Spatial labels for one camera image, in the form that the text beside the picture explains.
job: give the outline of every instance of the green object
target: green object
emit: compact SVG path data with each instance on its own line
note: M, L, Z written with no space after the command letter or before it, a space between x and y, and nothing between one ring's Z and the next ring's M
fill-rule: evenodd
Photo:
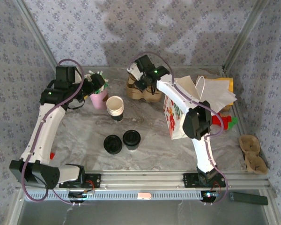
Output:
M232 120L232 122L228 123L227 130L232 129L234 127L234 125L238 123L238 119L236 117L231 117L231 120Z

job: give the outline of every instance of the paper bag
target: paper bag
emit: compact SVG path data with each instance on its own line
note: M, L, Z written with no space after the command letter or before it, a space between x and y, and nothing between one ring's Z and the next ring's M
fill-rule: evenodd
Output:
M196 87L201 95L201 102L209 102L210 107L218 113L222 108L236 101L235 94L229 91L229 86L229 80L205 79L204 82L197 83Z
M185 76L175 80L185 91L199 99L198 92L190 76ZM163 111L168 123L171 139L187 137L182 128L185 115L168 96L165 96Z

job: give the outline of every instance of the black tool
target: black tool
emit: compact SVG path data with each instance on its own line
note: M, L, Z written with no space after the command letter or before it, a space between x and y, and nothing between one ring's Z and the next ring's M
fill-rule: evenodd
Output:
M250 203L256 205L268 205L267 197L238 192L230 193L230 200L234 202Z

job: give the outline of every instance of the pink cup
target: pink cup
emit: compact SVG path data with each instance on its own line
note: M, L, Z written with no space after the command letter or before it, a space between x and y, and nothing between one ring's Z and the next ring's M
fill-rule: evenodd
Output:
M96 109L106 109L106 101L108 99L107 88L99 94L90 95L90 99Z

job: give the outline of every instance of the white paper bag handle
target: white paper bag handle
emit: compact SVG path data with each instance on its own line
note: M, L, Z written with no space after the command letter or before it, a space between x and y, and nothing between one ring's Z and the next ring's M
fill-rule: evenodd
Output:
M201 95L200 95L200 100L201 100L201 98L202 98L202 95L203 95L203 91L204 91L204 88L205 88L205 77L204 76L200 76L199 78L198 78L198 80L197 80L197 83L196 83L196 88L197 88L197 85L198 85L198 83L199 83L199 81L200 81L200 79L203 77L203 88L202 88L202 92L201 92Z

